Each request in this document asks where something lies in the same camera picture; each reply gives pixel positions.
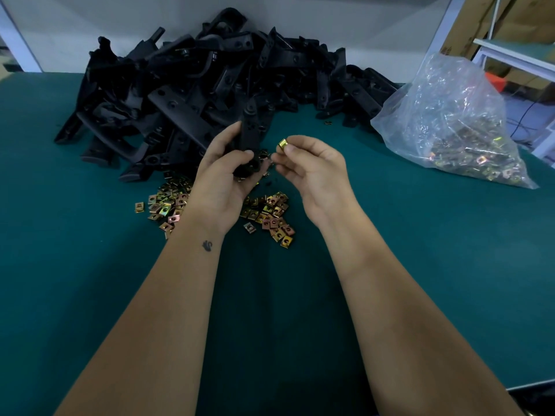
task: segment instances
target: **white wall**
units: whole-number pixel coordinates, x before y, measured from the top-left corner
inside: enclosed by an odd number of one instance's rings
[[[347,61],[396,82],[418,70],[449,0],[2,0],[44,71],[82,73],[97,37],[126,55],[158,26],[196,34],[225,7],[254,26],[347,48]]]

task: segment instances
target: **plastic bag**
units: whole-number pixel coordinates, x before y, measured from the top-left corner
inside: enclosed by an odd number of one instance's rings
[[[503,97],[466,58],[427,56],[371,124],[391,151],[416,164],[538,188],[505,131]]]

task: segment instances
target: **fingernail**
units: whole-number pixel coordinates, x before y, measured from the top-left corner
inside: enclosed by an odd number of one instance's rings
[[[292,144],[286,144],[285,147],[283,148],[283,151],[287,154],[291,153],[294,150],[295,150],[295,146],[293,146]]]

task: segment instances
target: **orange object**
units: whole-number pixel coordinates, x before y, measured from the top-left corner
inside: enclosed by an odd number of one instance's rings
[[[498,77],[495,74],[486,72],[486,78],[499,93],[503,92],[503,89],[507,85],[507,80],[503,77]]]

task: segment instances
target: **forearm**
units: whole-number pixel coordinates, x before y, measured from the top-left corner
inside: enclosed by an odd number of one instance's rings
[[[322,233],[383,416],[520,415],[503,386],[389,250],[363,211]]]
[[[183,216],[58,416],[194,415],[222,240]]]

